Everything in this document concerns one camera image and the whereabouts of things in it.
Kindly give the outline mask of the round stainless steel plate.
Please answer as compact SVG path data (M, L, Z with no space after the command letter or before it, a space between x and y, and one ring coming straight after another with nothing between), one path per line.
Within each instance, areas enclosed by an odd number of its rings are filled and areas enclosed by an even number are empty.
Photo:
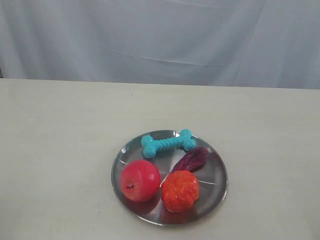
M160 191L146 202L133 202L123 195L120 175L127 164L143 159L142 136L136 136L122 147L113 161L110 179L116 197L129 212L148 223L171 227L201 220L221 205L228 189L228 174L225 164L209 143L197 136L192 138L195 140L196 146L207 149L209 155L206 163L193 172L199 182L199 199L191 209L182 213L168 211L161 199Z

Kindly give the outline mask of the red apple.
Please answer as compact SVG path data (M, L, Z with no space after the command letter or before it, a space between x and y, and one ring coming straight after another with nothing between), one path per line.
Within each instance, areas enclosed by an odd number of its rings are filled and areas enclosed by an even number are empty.
M124 196L133 202L146 202L154 197L161 183L155 164L147 160L129 163L120 174L120 187Z

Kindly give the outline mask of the dark purple leaf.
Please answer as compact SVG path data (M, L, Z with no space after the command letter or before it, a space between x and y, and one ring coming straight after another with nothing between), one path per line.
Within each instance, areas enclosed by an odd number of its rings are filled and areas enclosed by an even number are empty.
M194 172L202 168L209 156L209 151L204 147L196 147L186 153L173 167L170 173L176 171Z

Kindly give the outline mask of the teal toy bone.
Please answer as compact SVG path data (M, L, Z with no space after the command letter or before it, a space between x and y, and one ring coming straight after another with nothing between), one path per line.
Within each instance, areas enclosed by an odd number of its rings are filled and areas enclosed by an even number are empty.
M141 139L143 146L142 154L145 158L151 159L156 156L158 151L183 147L186 151L193 150L196 142L193 139L192 132L189 129L183 129L179 136L154 140L150 135L144 135Z

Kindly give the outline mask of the light blue backdrop cloth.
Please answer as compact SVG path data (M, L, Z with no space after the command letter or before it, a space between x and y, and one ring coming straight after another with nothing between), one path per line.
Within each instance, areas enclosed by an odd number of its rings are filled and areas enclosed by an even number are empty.
M5 78L318 89L317 0L3 0Z

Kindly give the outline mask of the orange bumpy fruit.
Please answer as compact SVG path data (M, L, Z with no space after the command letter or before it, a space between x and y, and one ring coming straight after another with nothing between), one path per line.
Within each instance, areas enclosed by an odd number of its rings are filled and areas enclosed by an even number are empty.
M161 184L161 200L172 213L182 213L191 209L199 197L198 179L188 170L170 173Z

